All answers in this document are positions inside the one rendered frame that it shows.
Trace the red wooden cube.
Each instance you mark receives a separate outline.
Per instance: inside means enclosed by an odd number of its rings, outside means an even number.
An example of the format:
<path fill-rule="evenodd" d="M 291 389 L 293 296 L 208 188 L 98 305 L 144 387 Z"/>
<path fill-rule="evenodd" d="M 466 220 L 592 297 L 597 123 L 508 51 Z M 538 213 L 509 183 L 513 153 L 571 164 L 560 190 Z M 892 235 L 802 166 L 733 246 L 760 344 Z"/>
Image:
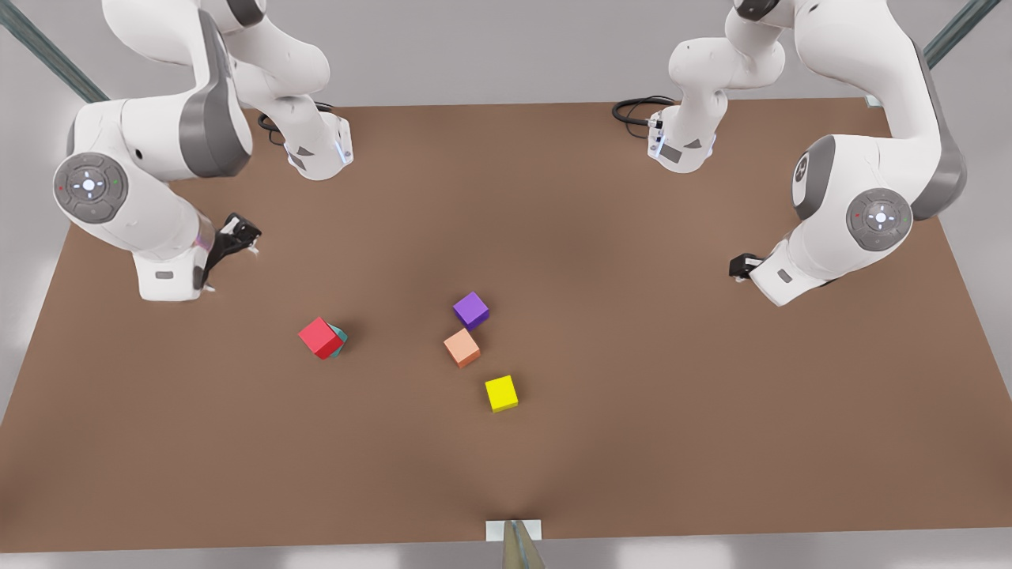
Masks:
<path fill-rule="evenodd" d="M 318 317 L 299 332 L 299 339 L 319 359 L 328 359 L 327 356 L 339 342 L 328 325 L 330 325 L 328 322 Z"/>

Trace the purple wooden cube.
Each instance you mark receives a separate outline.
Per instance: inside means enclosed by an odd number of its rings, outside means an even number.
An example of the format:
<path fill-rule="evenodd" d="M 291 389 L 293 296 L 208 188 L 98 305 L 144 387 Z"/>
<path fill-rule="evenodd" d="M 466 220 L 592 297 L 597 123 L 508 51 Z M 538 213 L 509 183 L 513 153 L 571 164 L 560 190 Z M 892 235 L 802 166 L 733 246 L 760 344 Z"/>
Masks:
<path fill-rule="evenodd" d="M 485 302 L 474 291 L 463 296 L 453 305 L 455 316 L 462 322 L 466 330 L 474 330 L 478 325 L 488 320 L 490 310 Z"/>

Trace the orange wooden cube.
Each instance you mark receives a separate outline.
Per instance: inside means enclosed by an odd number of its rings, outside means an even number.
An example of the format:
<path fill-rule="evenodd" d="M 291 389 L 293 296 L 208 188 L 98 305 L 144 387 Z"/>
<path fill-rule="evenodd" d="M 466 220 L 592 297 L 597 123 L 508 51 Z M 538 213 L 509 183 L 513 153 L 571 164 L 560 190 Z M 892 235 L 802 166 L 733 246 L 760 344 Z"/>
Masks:
<path fill-rule="evenodd" d="M 481 355 L 480 347 L 478 347 L 467 328 L 459 329 L 451 337 L 446 338 L 444 340 L 444 347 L 451 354 L 451 358 L 455 361 L 456 367 L 462 369 L 467 364 L 473 363 Z"/>

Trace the yellow wooden cube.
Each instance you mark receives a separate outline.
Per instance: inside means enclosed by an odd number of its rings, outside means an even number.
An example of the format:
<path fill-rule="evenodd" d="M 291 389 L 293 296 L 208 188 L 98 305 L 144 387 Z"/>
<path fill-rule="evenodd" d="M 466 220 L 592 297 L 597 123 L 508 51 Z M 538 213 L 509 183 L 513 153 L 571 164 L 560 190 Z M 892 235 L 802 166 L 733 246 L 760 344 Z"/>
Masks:
<path fill-rule="evenodd" d="M 510 375 L 485 382 L 485 392 L 493 412 L 511 409 L 519 404 L 513 378 Z"/>

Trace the silver frame post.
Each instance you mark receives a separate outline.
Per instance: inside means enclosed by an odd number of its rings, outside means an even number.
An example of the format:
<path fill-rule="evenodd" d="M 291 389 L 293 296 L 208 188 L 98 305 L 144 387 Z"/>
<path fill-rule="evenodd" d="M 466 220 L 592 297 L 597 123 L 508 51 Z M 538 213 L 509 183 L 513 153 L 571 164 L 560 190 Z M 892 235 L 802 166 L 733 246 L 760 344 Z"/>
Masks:
<path fill-rule="evenodd" d="M 541 539 L 541 519 L 485 522 L 485 540 L 502 541 L 502 569 L 546 569 L 536 548 Z"/>
<path fill-rule="evenodd" d="M 999 7 L 1012 0 L 889 0 L 897 20 L 913 23 L 933 70 Z"/>
<path fill-rule="evenodd" d="M 78 66 L 56 47 L 12 2 L 0 0 L 0 25 L 28 48 L 55 76 L 85 102 L 109 100 Z"/>

